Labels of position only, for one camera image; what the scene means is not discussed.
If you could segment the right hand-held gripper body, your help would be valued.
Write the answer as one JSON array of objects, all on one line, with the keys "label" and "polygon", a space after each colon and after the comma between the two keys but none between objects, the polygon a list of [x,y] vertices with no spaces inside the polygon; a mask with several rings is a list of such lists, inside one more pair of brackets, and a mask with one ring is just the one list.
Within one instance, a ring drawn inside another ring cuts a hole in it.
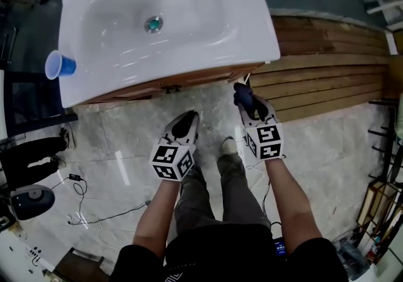
[{"label": "right hand-held gripper body", "polygon": [[266,161],[283,157],[284,133],[282,123],[245,123],[244,140],[257,160]]}]

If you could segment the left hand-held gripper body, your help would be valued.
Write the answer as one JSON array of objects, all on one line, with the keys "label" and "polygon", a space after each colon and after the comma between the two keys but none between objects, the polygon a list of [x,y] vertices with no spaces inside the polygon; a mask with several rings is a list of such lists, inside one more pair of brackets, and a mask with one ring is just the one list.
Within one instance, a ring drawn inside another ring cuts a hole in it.
[{"label": "left hand-held gripper body", "polygon": [[195,165],[195,150],[195,144],[181,144],[161,138],[152,147],[149,164],[159,178],[180,182]]}]

